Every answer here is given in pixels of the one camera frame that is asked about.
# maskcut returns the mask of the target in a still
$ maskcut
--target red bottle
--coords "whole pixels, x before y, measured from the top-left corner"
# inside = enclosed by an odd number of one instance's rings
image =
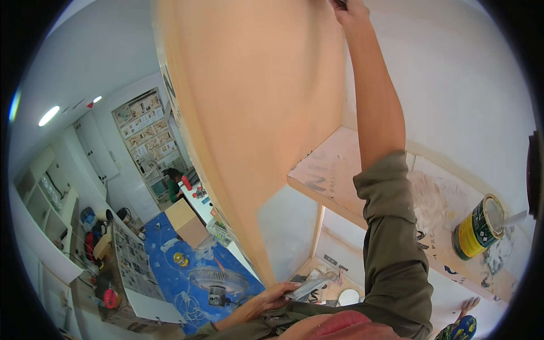
[[[185,187],[187,188],[187,190],[191,191],[193,189],[193,186],[191,185],[191,183],[189,183],[187,176],[185,175],[181,176],[181,181],[183,182],[183,184],[185,184]]]

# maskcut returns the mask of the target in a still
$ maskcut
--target person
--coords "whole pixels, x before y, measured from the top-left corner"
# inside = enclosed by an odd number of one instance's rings
[[[470,298],[463,302],[457,320],[447,325],[435,340],[470,340],[476,333],[476,318],[467,313],[480,303],[480,298]]]
[[[285,292],[299,284],[280,282],[187,340],[422,340],[431,333],[432,286],[427,258],[415,240],[403,111],[369,10],[362,0],[349,0],[345,10],[330,3],[344,29],[355,76],[362,172],[353,182],[357,196],[366,200],[365,300],[344,307],[287,301]]]
[[[168,194],[170,195],[170,202],[176,203],[183,195],[183,191],[180,190],[181,177],[183,174],[174,168],[168,168],[166,174],[170,177],[168,180]]]

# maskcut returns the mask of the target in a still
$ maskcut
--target white ceiling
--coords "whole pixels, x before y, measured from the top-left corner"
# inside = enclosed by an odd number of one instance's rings
[[[10,178],[85,114],[93,98],[107,97],[158,71],[149,0],[96,0],[72,13],[44,41],[20,87]],[[55,105],[59,113],[39,127]]]

